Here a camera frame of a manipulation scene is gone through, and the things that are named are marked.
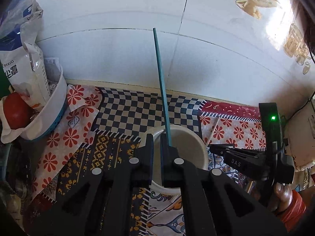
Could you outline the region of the person's right hand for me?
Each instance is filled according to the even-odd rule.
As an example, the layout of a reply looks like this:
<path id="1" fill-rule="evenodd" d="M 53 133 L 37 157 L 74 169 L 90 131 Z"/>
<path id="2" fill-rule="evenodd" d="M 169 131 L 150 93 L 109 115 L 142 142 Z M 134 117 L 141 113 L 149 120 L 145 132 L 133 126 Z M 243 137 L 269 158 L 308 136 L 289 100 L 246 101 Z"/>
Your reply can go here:
<path id="1" fill-rule="evenodd" d="M 275 214 L 288 231 L 297 224 L 306 209 L 305 202 L 297 191 L 280 183 L 274 185 L 267 210 Z"/>

